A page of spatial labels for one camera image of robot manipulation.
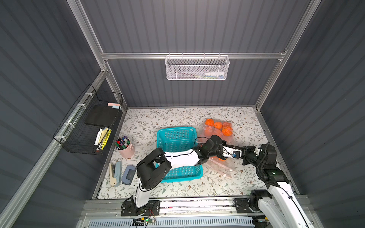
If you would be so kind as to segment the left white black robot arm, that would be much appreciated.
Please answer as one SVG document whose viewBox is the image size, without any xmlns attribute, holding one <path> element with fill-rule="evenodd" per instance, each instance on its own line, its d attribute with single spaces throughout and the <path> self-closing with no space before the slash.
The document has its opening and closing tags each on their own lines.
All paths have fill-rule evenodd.
<svg viewBox="0 0 365 228">
<path fill-rule="evenodd" d="M 150 191 L 162 182 L 171 170 L 181 167 L 195 167 L 206 163 L 209 158 L 223 155 L 226 141 L 217 135 L 211 136 L 205 143 L 183 152 L 165 152 L 154 149 L 136 166 L 138 187 L 132 196 L 136 208 L 142 208 L 149 202 Z"/>
</svg>

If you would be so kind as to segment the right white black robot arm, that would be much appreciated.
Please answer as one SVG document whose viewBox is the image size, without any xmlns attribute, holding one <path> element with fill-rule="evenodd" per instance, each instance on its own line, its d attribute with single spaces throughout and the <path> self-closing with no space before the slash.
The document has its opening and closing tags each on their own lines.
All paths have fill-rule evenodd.
<svg viewBox="0 0 365 228">
<path fill-rule="evenodd" d="M 277 167 L 277 152 L 270 143 L 242 148 L 243 165 L 251 164 L 266 190 L 252 191 L 249 206 L 264 213 L 274 228 L 312 228 L 313 224 L 297 201 L 285 173 Z"/>
</svg>

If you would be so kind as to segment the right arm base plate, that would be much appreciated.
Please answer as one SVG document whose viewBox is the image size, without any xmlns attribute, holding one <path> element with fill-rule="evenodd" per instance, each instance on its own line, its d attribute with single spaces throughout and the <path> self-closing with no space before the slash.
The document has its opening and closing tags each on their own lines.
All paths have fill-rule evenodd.
<svg viewBox="0 0 365 228">
<path fill-rule="evenodd" d="M 251 198 L 234 198 L 232 203 L 238 214 L 256 213 L 255 200 Z"/>
</svg>

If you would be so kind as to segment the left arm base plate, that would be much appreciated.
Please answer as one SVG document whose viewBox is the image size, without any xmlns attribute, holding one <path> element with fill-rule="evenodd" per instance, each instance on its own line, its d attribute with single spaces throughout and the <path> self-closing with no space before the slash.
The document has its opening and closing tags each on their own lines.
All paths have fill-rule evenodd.
<svg viewBox="0 0 365 228">
<path fill-rule="evenodd" d="M 121 216 L 157 216 L 160 213 L 160 201 L 150 200 L 145 206 L 138 208 L 132 199 L 127 199 L 122 203 Z"/>
</svg>

